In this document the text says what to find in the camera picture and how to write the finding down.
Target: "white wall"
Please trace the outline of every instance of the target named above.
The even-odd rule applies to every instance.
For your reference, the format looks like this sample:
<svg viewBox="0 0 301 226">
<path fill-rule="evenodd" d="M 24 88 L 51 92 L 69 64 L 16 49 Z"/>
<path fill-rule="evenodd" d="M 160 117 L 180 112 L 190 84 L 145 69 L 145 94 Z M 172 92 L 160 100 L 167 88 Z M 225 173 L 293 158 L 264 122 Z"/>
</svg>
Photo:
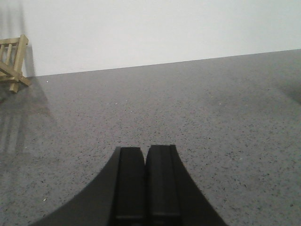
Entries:
<svg viewBox="0 0 301 226">
<path fill-rule="evenodd" d="M 301 48 L 300 0 L 4 2 L 0 38 L 28 36 L 37 76 Z"/>
</svg>

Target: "wooden chair leg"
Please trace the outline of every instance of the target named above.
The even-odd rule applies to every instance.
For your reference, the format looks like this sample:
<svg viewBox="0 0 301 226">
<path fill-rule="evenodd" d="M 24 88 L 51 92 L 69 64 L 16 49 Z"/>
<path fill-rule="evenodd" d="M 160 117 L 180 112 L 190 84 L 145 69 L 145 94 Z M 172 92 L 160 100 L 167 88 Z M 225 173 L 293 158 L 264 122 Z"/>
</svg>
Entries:
<svg viewBox="0 0 301 226">
<path fill-rule="evenodd" d="M 9 91 L 12 91 L 13 93 L 17 93 L 18 89 L 19 89 L 19 83 L 18 82 L 10 84 Z"/>
<path fill-rule="evenodd" d="M 19 82 L 25 86 L 30 86 L 31 82 L 29 79 L 25 78 L 24 76 L 20 75 Z"/>
</svg>

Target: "speckled countertop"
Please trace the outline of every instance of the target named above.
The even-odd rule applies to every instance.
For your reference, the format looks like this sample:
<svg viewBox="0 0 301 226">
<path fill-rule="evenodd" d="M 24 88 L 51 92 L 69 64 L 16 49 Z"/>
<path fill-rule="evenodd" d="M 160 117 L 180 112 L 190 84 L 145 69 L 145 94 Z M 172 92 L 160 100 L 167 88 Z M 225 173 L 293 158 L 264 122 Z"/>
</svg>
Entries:
<svg viewBox="0 0 301 226">
<path fill-rule="evenodd" d="M 229 226 L 301 225 L 301 50 L 0 85 L 0 225 L 26 226 L 116 146 L 176 144 Z"/>
</svg>

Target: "wooden slat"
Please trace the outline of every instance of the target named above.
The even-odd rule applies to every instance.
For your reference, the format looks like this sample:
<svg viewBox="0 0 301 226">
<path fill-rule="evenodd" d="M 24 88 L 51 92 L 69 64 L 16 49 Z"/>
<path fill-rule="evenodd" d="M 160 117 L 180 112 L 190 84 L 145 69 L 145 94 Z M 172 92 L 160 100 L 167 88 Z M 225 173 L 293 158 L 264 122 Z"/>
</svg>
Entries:
<svg viewBox="0 0 301 226">
<path fill-rule="evenodd" d="M 0 61 L 3 59 L 3 51 L 4 51 L 4 45 L 1 45 L 0 47 Z"/>
<path fill-rule="evenodd" d="M 18 79 L 16 80 L 14 77 L 0 78 L 0 83 L 13 83 L 13 82 L 18 82 Z"/>
<path fill-rule="evenodd" d="M 6 55 L 6 61 L 5 64 L 8 65 L 9 64 L 9 60 L 10 60 L 10 54 L 11 54 L 11 48 L 12 48 L 12 44 L 8 45 L 8 53 Z"/>
<path fill-rule="evenodd" d="M 20 41 L 17 49 L 17 55 L 15 59 L 14 70 L 16 72 L 21 72 L 23 59 L 25 55 L 26 45 L 28 44 L 28 39 L 24 34 L 21 34 Z"/>
<path fill-rule="evenodd" d="M 15 46 L 19 42 L 20 38 L 13 38 L 13 39 L 1 39 L 0 45 L 4 45 L 4 47 L 7 47 L 9 44 L 12 44 Z"/>
<path fill-rule="evenodd" d="M 17 79 L 19 79 L 21 75 L 20 72 L 16 72 L 14 69 L 7 66 L 5 63 L 1 61 L 0 61 L 0 71 L 5 73 L 9 77 L 16 77 Z"/>
</svg>

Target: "gray speckled floor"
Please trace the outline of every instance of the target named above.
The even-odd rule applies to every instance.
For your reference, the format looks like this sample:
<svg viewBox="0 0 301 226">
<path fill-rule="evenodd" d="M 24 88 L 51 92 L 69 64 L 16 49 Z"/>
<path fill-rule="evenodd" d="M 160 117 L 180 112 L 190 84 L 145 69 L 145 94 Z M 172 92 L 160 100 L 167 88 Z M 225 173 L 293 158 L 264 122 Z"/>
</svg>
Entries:
<svg viewBox="0 0 301 226">
<path fill-rule="evenodd" d="M 230 226 L 301 225 L 301 50 L 0 86 L 0 225 L 71 199 L 115 146 L 176 144 Z"/>
</svg>

